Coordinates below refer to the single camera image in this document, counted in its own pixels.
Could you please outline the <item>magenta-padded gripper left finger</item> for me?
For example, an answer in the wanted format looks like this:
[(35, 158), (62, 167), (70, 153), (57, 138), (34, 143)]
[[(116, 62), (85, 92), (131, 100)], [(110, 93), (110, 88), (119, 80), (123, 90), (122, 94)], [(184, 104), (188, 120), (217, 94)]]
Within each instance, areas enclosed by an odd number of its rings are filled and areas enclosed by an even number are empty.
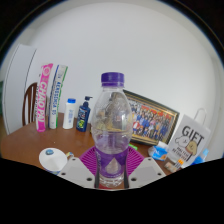
[(97, 188), (99, 173), (95, 148), (88, 149), (79, 158), (72, 156), (58, 176), (84, 188)]

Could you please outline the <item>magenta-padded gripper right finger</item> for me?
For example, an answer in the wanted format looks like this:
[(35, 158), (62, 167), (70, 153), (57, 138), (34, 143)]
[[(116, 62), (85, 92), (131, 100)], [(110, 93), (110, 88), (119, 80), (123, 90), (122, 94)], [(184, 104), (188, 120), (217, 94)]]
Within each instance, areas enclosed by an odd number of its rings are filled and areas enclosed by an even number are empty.
[(125, 185), (145, 186), (165, 177), (166, 174), (151, 157), (144, 157), (132, 147), (126, 158)]

